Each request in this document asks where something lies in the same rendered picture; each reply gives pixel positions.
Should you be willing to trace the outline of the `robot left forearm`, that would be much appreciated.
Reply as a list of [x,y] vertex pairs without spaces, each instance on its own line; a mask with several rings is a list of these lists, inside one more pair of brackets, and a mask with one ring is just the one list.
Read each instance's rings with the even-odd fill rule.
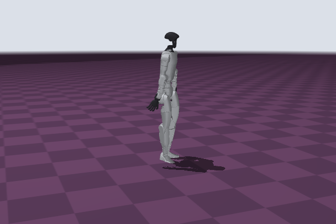
[[173,91],[175,91],[176,86],[177,86],[177,74],[174,75],[174,79],[172,80],[171,86],[173,87]]

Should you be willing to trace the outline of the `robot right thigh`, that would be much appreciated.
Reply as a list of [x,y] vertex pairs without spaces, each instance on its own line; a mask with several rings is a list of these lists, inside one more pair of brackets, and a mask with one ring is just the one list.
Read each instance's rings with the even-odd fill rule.
[[163,93],[159,104],[164,104],[161,108],[162,124],[164,131],[170,127],[171,116],[172,116],[172,107],[170,97],[166,95],[166,92]]

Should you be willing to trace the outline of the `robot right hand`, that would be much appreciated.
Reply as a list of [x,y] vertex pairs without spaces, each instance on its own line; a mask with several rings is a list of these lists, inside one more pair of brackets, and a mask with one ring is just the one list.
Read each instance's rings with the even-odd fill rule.
[[[160,101],[160,99],[157,99],[156,98],[157,97],[157,94],[155,95],[155,99],[151,102],[151,104],[148,106],[148,107],[146,107],[146,108],[149,108],[148,110],[150,110],[150,111],[154,111],[155,110],[155,108],[156,109],[158,109],[159,108],[159,101]],[[153,107],[152,107],[153,106]],[[151,108],[152,107],[152,108]],[[153,109],[154,108],[154,109]]]

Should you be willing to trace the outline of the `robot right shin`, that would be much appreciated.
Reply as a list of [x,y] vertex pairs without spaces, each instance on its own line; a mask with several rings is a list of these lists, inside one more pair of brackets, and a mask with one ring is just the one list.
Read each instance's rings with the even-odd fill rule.
[[169,128],[164,131],[163,125],[159,125],[159,138],[162,145],[163,157],[168,156],[170,132]]

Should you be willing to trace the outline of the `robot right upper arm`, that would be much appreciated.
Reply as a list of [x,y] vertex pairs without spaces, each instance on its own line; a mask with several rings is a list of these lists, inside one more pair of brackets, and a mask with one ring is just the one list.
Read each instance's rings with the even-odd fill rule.
[[161,57],[161,69],[160,76],[165,75],[165,81],[168,80],[168,76],[165,74],[167,71],[168,63],[170,62],[170,54],[163,54]]

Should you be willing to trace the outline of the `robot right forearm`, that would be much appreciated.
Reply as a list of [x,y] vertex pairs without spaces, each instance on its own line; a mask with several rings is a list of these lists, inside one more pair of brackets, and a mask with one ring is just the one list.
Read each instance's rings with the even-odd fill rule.
[[165,87],[165,75],[161,75],[159,78],[159,87],[158,87],[158,91],[157,91],[157,99],[160,99],[164,93],[164,87]]

